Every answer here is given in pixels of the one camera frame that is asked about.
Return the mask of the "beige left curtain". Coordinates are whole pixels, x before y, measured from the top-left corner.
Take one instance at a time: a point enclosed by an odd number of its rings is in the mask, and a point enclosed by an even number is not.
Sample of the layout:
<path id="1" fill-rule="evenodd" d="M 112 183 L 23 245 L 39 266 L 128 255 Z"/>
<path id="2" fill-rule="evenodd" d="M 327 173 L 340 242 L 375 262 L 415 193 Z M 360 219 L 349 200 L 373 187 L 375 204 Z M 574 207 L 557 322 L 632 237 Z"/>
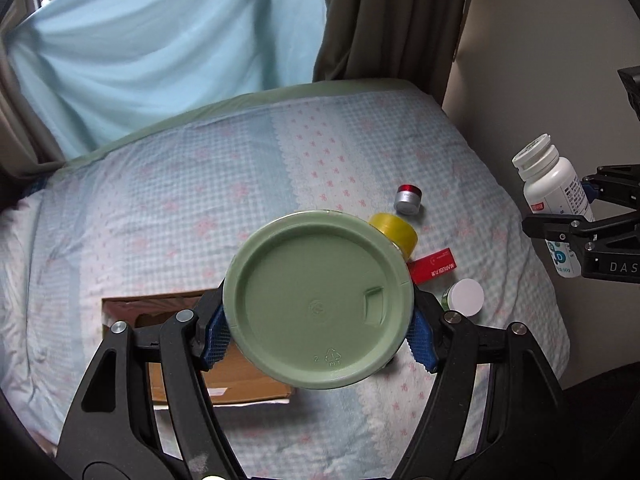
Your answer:
<path id="1" fill-rule="evenodd" d="M 12 178 L 29 179 L 63 165 L 58 142 L 23 96 L 2 42 L 1 168 Z"/>

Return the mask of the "green lidded round container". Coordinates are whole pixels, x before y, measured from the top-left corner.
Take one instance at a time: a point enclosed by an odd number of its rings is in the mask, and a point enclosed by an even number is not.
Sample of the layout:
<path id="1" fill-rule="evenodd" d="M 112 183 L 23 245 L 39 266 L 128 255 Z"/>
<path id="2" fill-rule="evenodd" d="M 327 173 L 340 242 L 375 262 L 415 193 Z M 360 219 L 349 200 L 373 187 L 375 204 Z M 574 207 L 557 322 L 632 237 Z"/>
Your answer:
<path id="1" fill-rule="evenodd" d="M 232 340 L 284 384 L 343 388 L 402 345 L 414 291 L 399 249 L 351 214 L 308 210 L 252 234 L 231 260 L 222 306 Z"/>

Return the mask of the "light blue sheet curtain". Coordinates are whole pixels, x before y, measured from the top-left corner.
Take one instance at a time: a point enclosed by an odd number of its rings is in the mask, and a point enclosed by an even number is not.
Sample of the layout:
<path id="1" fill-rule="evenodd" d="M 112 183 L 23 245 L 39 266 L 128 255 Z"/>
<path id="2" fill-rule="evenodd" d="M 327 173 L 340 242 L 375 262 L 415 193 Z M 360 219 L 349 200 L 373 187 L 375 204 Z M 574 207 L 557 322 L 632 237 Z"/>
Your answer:
<path id="1" fill-rule="evenodd" d="M 164 119 L 310 81 L 324 0 L 52 0 L 9 33 L 22 95 L 73 159 Z"/>

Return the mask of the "dark brown curtain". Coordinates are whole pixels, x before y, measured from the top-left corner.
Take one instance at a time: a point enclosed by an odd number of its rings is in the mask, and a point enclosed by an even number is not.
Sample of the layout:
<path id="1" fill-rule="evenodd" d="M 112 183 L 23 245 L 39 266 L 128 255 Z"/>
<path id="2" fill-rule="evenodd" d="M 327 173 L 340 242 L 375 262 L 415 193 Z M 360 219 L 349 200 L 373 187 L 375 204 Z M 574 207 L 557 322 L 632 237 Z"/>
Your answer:
<path id="1" fill-rule="evenodd" d="M 402 79 L 442 103 L 471 2 L 326 0 L 312 79 Z"/>

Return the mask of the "yellow tape roll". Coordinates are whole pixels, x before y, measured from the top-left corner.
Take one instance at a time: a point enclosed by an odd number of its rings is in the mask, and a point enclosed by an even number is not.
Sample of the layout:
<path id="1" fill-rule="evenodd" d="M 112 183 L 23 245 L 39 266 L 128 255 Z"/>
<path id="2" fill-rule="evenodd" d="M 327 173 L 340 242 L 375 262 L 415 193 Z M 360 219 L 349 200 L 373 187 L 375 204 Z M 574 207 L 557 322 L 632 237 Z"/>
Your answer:
<path id="1" fill-rule="evenodd" d="M 418 244 L 418 234 L 411 224 L 387 212 L 374 214 L 369 223 L 399 249 L 405 261 L 410 260 Z"/>

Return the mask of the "silver red small jar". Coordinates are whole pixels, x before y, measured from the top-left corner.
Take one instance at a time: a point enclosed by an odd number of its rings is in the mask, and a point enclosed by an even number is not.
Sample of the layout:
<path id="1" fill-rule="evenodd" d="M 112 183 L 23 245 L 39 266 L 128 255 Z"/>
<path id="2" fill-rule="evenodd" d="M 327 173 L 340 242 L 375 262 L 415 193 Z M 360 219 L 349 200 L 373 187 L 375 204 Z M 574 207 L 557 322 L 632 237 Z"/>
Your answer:
<path id="1" fill-rule="evenodd" d="M 415 216 L 420 212 L 422 191 L 413 184 L 402 184 L 398 186 L 394 208 L 398 214 L 404 216 Z"/>

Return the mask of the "red Marubi box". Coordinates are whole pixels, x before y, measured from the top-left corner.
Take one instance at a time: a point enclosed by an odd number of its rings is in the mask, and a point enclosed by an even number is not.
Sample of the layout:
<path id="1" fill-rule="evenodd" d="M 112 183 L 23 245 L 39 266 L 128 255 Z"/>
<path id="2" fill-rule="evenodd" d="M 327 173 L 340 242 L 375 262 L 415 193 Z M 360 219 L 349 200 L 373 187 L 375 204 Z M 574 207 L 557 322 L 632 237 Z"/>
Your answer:
<path id="1" fill-rule="evenodd" d="M 450 248 L 412 260 L 408 263 L 409 274 L 414 284 L 420 285 L 439 278 L 457 269 L 456 260 Z"/>

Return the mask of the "white lid green jar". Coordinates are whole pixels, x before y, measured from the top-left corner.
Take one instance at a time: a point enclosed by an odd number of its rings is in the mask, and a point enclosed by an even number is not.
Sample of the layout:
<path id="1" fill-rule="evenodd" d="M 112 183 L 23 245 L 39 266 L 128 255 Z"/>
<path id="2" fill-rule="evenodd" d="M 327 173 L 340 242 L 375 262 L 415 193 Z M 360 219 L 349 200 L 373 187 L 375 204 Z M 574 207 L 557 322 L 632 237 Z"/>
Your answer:
<path id="1" fill-rule="evenodd" d="M 442 307 L 457 311 L 467 318 L 480 313 L 484 307 L 483 286 L 472 278 L 464 278 L 452 284 L 442 295 Z"/>

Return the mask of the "brown cardboard box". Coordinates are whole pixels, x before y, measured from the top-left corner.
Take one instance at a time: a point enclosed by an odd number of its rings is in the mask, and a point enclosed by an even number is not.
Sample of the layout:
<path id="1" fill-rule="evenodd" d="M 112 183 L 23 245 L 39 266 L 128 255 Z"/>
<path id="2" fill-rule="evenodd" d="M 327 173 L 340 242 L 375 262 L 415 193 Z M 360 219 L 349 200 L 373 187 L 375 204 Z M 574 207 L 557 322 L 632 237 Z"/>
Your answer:
<path id="1" fill-rule="evenodd" d="M 215 405 L 288 403 L 294 388 L 264 374 L 231 340 L 222 308 L 222 289 L 114 297 L 102 300 L 103 324 L 125 321 L 134 328 L 163 324 L 183 310 L 196 314 L 191 340 L 195 369 L 202 373 Z"/>

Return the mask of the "white pill bottle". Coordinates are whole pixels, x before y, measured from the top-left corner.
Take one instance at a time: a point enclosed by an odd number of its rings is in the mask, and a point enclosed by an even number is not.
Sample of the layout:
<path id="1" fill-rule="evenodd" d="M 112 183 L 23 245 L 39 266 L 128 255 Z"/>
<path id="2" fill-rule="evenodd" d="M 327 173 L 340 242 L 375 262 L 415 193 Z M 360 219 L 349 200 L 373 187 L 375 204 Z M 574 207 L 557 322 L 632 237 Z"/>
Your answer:
<path id="1" fill-rule="evenodd" d="M 524 182 L 523 193 L 532 214 L 574 214 L 594 220 L 574 166 L 560 155 L 548 133 L 522 148 L 512 164 Z"/>

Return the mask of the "checkered floral bed quilt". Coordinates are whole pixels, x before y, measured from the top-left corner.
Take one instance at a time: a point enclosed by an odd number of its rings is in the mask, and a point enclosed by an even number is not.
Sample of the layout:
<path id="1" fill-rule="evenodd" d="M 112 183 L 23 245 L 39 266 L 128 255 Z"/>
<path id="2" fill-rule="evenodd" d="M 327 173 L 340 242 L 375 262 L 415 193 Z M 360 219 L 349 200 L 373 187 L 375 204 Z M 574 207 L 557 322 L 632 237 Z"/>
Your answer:
<path id="1" fill-rule="evenodd" d="M 1 216 L 6 476 L 551 479 L 568 337 L 521 223 L 402 81 L 81 157 Z"/>

